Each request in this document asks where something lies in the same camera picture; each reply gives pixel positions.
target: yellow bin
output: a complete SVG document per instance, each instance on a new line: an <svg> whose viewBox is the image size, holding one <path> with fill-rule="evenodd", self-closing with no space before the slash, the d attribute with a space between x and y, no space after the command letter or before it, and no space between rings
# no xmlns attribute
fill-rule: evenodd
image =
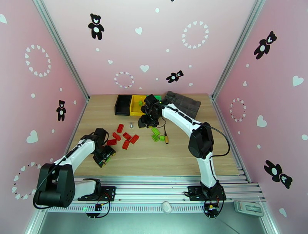
<svg viewBox="0 0 308 234"><path fill-rule="evenodd" d="M130 116L142 116L144 113L141 111L141 106L144 105L146 95L132 95L131 104L129 105Z"/></svg>

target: wooden table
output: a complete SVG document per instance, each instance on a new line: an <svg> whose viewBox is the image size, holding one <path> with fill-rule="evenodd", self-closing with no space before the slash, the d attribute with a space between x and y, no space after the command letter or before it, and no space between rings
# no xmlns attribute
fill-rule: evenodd
<svg viewBox="0 0 308 234"><path fill-rule="evenodd" d="M196 120L207 121L211 126L222 131L211 101L206 94L186 95L194 100L201 101ZM124 124L123 133L131 136L139 135L139 140L130 144L127 150L122 149L124 137L112 146L117 152L115 156L102 168L89 155L75 171L76 176L194 176L200 175L197 160L188 151L188 136L174 123L167 120L166 131L169 144L154 142L151 138L151 129L138 128L139 117L114 115L114 105L117 95L92 95L85 109L84 115L77 128L71 144L71 149L79 139L93 132L96 128L104 128L112 133L116 132L119 124ZM213 131L214 154L223 154L227 151L227 143L223 136ZM214 167L216 175L237 175L233 156L229 153L225 157L215 157Z"/></svg>

